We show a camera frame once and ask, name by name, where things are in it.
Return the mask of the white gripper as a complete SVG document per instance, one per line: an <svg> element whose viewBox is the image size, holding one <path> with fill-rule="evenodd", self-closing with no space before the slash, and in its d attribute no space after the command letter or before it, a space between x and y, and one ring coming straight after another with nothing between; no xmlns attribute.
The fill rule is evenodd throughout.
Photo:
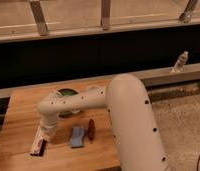
<svg viewBox="0 0 200 171"><path fill-rule="evenodd" d="M40 134L44 140L51 142L57 131L58 120L40 120Z"/></svg>

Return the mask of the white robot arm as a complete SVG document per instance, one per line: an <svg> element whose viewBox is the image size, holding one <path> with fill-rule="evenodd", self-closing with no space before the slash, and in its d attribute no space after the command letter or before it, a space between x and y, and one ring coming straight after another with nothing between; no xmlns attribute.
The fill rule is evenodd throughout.
<svg viewBox="0 0 200 171"><path fill-rule="evenodd" d="M55 91L43 98L38 104L42 135L54 136L59 113L90 108L108 110L122 171L171 171L146 88L132 74L73 96Z"/></svg>

